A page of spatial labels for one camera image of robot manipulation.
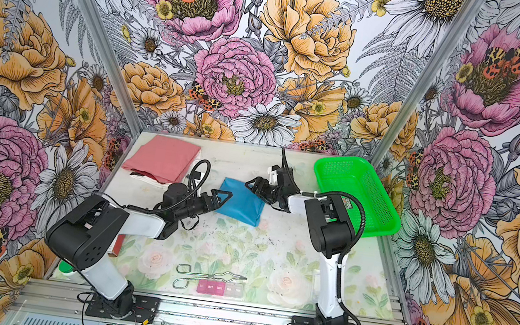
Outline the blue t-shirt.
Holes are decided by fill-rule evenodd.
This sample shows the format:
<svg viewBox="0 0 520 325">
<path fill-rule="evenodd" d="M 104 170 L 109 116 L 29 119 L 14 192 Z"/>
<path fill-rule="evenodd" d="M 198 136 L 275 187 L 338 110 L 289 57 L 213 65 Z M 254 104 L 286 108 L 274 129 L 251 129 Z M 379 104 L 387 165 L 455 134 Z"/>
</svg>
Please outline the blue t-shirt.
<svg viewBox="0 0 520 325">
<path fill-rule="evenodd" d="M 225 178 L 221 190 L 230 191 L 232 197 L 218 209 L 221 215 L 257 227 L 261 220 L 264 202 L 253 194 L 240 180 Z"/>
</svg>

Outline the green plastic basket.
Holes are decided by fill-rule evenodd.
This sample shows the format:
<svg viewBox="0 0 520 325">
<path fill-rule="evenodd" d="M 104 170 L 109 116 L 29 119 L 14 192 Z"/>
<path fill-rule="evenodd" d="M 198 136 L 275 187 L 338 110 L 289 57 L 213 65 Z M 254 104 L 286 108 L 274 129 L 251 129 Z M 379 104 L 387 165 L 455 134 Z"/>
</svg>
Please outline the green plastic basket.
<svg viewBox="0 0 520 325">
<path fill-rule="evenodd" d="M 348 193 L 363 205 L 367 218 L 363 237 L 391 236 L 400 230 L 400 215 L 371 163 L 335 156 L 319 159 L 313 168 L 321 192 Z"/>
</svg>

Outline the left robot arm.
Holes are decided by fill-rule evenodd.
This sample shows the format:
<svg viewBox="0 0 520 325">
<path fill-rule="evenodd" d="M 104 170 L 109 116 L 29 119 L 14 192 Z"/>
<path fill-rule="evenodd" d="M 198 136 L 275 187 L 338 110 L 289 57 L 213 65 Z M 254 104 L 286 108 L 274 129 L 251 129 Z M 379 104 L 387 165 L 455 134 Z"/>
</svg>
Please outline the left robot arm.
<svg viewBox="0 0 520 325">
<path fill-rule="evenodd" d="M 91 285 L 92 298 L 104 313 L 123 318 L 134 310 L 134 286 L 111 261 L 112 242 L 120 235 L 167 239 L 184 219 L 214 212 L 231 197 L 230 191 L 198 194 L 175 183 L 151 212 L 129 205 L 112 207 L 102 196 L 91 195 L 48 230 L 45 242 Z"/>
</svg>

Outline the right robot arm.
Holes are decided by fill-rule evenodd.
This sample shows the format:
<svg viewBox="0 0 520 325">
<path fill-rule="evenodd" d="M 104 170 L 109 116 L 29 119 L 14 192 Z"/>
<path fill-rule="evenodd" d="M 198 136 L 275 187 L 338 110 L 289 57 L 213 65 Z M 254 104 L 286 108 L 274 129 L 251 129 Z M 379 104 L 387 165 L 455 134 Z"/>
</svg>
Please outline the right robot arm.
<svg viewBox="0 0 520 325">
<path fill-rule="evenodd" d="M 322 256 L 314 324 L 349 325 L 352 313 L 342 298 L 343 273 L 351 249 L 366 228 L 361 201 L 341 191 L 302 191 L 288 166 L 274 166 L 268 178 L 256 177 L 245 187 L 269 206 L 306 218 L 310 242 Z"/>
</svg>

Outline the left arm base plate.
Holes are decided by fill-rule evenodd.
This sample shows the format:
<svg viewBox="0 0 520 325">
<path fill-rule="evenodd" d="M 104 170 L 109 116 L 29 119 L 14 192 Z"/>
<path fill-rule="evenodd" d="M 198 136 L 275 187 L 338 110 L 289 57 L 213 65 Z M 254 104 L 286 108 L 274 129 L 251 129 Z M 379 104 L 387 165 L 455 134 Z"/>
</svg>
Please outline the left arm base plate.
<svg viewBox="0 0 520 325">
<path fill-rule="evenodd" d="M 159 311 L 161 300 L 156 297 L 126 294 L 116 300 L 93 294 L 85 310 L 86 316 L 124 320 L 126 322 L 152 323 Z"/>
</svg>

